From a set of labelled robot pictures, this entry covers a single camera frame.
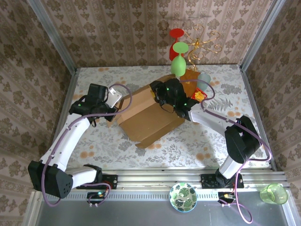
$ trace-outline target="green leaf pattern plate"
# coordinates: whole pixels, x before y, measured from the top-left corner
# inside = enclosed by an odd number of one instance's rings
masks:
[[[169,192],[169,200],[172,206],[180,212],[189,212],[197,204],[197,194],[188,183],[177,183]]]

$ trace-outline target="gray floor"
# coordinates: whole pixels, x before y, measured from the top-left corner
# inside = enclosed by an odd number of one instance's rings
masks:
[[[240,203],[251,211],[254,223],[261,226],[286,226],[280,205],[263,203],[258,192],[240,193]],[[198,202],[189,213],[180,213],[167,201],[107,201],[90,208],[83,201],[63,201],[50,208],[44,203],[39,226],[238,226],[248,225],[237,208],[221,207],[218,202]]]

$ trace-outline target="white table surface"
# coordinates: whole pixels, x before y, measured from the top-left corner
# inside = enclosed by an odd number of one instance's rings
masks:
[[[211,76],[216,92],[215,99],[207,102],[208,108],[229,116],[244,114],[251,118],[257,129],[238,66],[199,65],[197,69]],[[167,74],[170,74],[170,66],[81,68],[73,102],[88,92],[90,83],[105,86],[122,83],[135,91]],[[117,90],[127,94],[122,88]],[[137,148],[116,122],[108,128],[104,118],[97,121],[97,127],[90,126],[81,137],[68,167],[87,163],[103,168],[218,167],[228,155],[223,136],[190,121],[185,121],[146,149]],[[253,157],[266,158],[263,147]],[[250,162],[246,167],[268,166],[267,162]]]

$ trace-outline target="gold metal ornament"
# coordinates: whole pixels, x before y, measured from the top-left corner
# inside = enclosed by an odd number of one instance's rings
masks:
[[[221,52],[222,47],[219,44],[214,45],[214,49],[215,50],[207,49],[207,48],[204,47],[204,44],[209,43],[209,42],[214,41],[214,40],[217,40],[221,36],[221,34],[219,32],[217,32],[217,31],[211,31],[209,34],[211,36],[216,36],[216,37],[213,38],[213,39],[209,39],[207,41],[201,41],[200,38],[202,37],[202,35],[204,33],[204,30],[205,30],[204,26],[201,25],[201,24],[196,24],[196,25],[193,26],[193,29],[196,30],[196,31],[199,30],[199,29],[202,29],[202,33],[200,34],[199,38],[192,39],[185,31],[184,31],[184,33],[192,41],[191,44],[188,44],[188,45],[189,46],[193,46],[193,50],[188,53],[188,57],[187,58],[188,58],[189,62],[192,64],[192,69],[194,71],[196,71],[197,68],[196,68],[196,65],[193,62],[193,60],[201,60],[205,56],[205,54],[203,52],[200,52],[198,54],[195,53],[195,51],[198,48],[203,48],[203,49],[208,50],[208,51],[213,52],[213,53],[219,53],[219,52]]]

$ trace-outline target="plate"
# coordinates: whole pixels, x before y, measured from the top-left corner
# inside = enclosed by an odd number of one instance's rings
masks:
[[[170,189],[169,200],[177,211],[186,213],[197,205],[197,194],[190,184],[177,183]]]

